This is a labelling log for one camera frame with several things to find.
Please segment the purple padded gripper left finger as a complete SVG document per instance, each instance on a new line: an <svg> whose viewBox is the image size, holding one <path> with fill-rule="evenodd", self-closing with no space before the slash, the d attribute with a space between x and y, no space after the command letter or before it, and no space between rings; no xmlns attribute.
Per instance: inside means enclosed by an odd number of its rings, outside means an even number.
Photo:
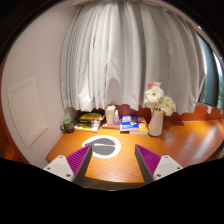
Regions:
<svg viewBox="0 0 224 224"><path fill-rule="evenodd" d="M81 184L91 157L92 146L87 145L68 156L57 156L44 170L75 184Z"/></svg>

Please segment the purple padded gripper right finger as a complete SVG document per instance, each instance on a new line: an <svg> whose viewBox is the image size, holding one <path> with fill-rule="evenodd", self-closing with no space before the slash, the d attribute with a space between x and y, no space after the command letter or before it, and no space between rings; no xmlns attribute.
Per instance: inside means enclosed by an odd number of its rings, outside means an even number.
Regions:
<svg viewBox="0 0 224 224"><path fill-rule="evenodd" d="M135 156L145 184L152 183L182 169L182 166L169 155L160 156L138 144L135 145Z"/></svg>

